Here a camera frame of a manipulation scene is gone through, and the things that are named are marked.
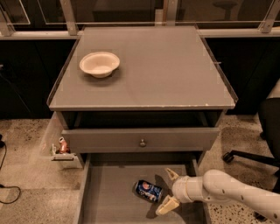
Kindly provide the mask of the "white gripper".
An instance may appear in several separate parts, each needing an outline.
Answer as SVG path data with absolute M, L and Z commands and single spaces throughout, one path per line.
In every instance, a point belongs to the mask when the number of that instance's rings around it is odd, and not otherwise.
M 186 184 L 188 176 L 180 176 L 172 169 L 166 168 L 165 171 L 169 179 L 174 182 L 172 185 L 172 194 L 174 197 L 167 195 L 162 204 L 157 208 L 156 215 L 165 215 L 177 208 L 181 203 L 191 203 L 192 200 L 187 194 Z

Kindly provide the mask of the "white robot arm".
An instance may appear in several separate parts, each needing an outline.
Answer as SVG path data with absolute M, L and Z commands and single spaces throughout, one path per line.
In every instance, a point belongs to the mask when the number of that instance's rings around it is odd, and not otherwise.
M 164 215 L 182 203 L 238 201 L 276 224 L 280 224 L 280 194 L 246 185 L 223 171 L 209 170 L 203 176 L 179 176 L 165 169 L 172 181 L 172 197 L 167 195 L 157 208 Z

